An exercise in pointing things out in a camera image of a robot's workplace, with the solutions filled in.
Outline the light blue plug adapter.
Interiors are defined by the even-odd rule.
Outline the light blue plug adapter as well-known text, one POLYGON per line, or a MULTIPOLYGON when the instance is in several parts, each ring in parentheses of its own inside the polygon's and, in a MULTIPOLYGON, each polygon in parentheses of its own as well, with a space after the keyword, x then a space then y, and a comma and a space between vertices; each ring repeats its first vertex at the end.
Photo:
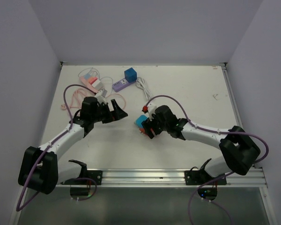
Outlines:
POLYGON ((146 115, 141 115, 140 117, 138 117, 134 124, 138 127, 138 128, 143 128, 142 122, 144 122, 148 117, 146 115))

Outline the purple power strip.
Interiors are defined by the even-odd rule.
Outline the purple power strip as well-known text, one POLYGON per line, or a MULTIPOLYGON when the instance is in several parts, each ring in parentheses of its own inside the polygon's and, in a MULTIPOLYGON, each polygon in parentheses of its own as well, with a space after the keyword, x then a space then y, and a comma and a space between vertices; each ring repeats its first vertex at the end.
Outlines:
POLYGON ((124 88, 128 87, 129 85, 130 85, 130 83, 126 79, 122 79, 122 80, 120 80, 118 82, 115 82, 112 85, 112 89, 115 92, 119 92, 119 91, 123 90, 124 88))

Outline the blue cube plug adapter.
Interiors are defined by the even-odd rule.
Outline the blue cube plug adapter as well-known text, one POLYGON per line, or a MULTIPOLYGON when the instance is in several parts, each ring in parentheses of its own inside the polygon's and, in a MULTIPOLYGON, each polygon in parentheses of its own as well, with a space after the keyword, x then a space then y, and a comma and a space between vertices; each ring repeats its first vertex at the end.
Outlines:
POLYGON ((137 72, 132 67, 124 71, 124 76, 129 83, 137 80, 137 72))

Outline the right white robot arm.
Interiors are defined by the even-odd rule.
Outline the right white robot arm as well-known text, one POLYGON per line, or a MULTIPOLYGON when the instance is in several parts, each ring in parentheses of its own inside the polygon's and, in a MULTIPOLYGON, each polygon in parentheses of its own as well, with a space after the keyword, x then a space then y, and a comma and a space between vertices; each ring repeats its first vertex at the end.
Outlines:
POLYGON ((216 178, 226 184, 224 174, 234 172, 246 175, 260 154, 259 147, 239 126, 211 133, 205 127, 200 129, 198 125, 191 125, 186 118, 177 118, 166 105, 157 107, 148 104, 142 111, 149 115, 142 122, 144 133, 149 138, 167 132, 173 138, 200 142, 221 151, 220 157, 208 159, 199 169, 185 171, 188 185, 210 184, 216 178))

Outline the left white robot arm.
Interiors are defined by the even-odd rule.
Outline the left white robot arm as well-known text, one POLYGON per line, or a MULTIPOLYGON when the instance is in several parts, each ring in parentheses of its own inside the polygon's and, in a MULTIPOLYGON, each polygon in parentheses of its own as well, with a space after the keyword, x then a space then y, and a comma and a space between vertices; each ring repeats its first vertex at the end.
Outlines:
POLYGON ((56 137, 39 147, 28 147, 24 153, 18 184, 43 194, 51 193, 56 185, 74 180, 77 184, 87 181, 87 165, 71 159, 67 164, 58 164, 60 158, 94 128, 121 120, 128 116, 116 100, 111 100, 113 109, 96 97, 85 97, 81 110, 77 111, 69 125, 56 137))

